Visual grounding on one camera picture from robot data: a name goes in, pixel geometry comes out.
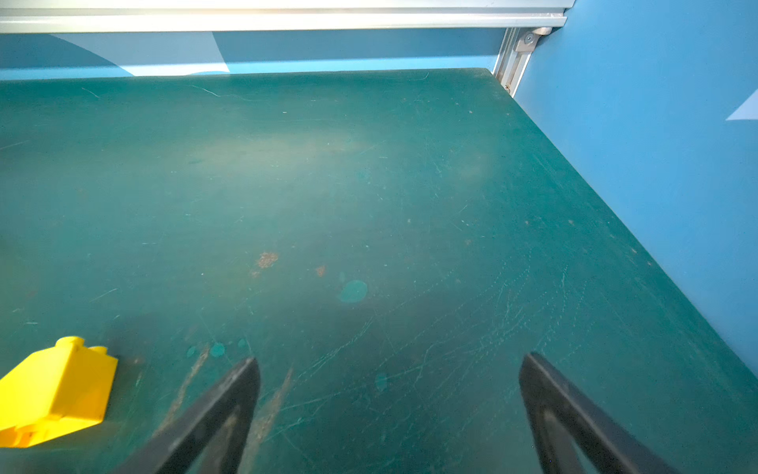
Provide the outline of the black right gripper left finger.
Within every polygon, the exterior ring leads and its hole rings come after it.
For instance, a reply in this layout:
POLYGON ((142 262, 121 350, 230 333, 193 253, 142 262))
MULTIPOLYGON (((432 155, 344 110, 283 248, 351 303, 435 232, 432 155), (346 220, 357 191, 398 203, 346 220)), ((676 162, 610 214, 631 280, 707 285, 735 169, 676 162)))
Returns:
POLYGON ((200 459, 199 473, 236 473, 260 388, 258 361, 248 357, 114 472, 187 473, 200 459))

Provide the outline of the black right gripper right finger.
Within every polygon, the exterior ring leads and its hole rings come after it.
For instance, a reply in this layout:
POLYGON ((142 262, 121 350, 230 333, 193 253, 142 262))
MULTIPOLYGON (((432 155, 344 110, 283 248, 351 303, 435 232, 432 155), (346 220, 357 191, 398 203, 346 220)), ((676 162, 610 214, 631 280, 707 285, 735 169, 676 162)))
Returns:
POLYGON ((524 357, 519 387, 543 472, 584 473, 580 453, 598 473, 677 471, 539 353, 524 357))

